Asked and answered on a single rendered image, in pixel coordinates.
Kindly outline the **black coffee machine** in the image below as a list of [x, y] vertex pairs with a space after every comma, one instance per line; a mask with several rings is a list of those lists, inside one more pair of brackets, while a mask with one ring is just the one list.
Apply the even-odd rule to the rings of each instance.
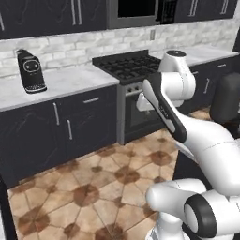
[[27, 94], [36, 94], [47, 90], [39, 59], [25, 49], [17, 51], [22, 86]]

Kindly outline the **dark tall cupboard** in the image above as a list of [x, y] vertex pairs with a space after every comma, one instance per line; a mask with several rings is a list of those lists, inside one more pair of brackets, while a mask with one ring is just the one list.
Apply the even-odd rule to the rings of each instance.
[[240, 26], [239, 26], [237, 36], [236, 36], [232, 50], [234, 52], [240, 53]]

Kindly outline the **dark base cupboards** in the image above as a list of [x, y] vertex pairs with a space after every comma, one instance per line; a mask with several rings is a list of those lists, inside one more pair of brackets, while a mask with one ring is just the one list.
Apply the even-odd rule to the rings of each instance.
[[234, 72], [239, 60], [240, 56], [236, 55], [191, 66], [189, 69], [195, 77], [196, 90], [193, 98], [186, 100], [178, 110], [183, 114], [188, 114], [210, 106], [218, 80]]
[[8, 188], [116, 142], [117, 87], [0, 112], [0, 174]]

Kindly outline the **black stove with oven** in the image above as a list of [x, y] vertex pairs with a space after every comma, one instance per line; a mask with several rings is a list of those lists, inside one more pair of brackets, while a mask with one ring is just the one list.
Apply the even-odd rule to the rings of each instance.
[[158, 71], [160, 59], [143, 50], [96, 57], [92, 63], [120, 82], [117, 86], [117, 141], [120, 144], [165, 127], [155, 111], [140, 112], [136, 107], [143, 79]]

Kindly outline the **dark wall cupboards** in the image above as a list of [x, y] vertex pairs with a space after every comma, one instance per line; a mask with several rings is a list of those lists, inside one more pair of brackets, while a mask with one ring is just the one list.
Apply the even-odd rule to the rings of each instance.
[[0, 0], [0, 39], [100, 31], [106, 0]]
[[232, 19], [238, 0], [178, 0], [174, 22]]

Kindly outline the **dark rounded stool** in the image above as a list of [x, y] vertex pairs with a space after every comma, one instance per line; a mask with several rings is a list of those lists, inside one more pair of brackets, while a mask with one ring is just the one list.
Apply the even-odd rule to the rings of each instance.
[[240, 73], [220, 78], [210, 108], [211, 118], [220, 124], [240, 124]]

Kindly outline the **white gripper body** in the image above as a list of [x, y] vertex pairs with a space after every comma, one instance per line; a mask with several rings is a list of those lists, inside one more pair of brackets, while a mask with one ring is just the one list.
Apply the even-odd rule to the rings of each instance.
[[152, 96], [146, 97], [144, 93], [140, 93], [136, 106], [140, 112], [153, 111], [154, 107], [152, 105], [154, 98]]

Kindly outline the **dark cabinet side panel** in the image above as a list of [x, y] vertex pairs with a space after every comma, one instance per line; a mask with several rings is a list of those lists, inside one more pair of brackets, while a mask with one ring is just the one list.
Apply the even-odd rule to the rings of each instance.
[[8, 190], [0, 175], [0, 240], [18, 240], [8, 200]]

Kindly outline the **grey microwave oven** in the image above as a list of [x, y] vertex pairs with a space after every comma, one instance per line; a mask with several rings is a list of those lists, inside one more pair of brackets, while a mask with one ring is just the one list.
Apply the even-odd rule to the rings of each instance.
[[108, 28], [173, 23], [177, 2], [178, 0], [107, 0]]

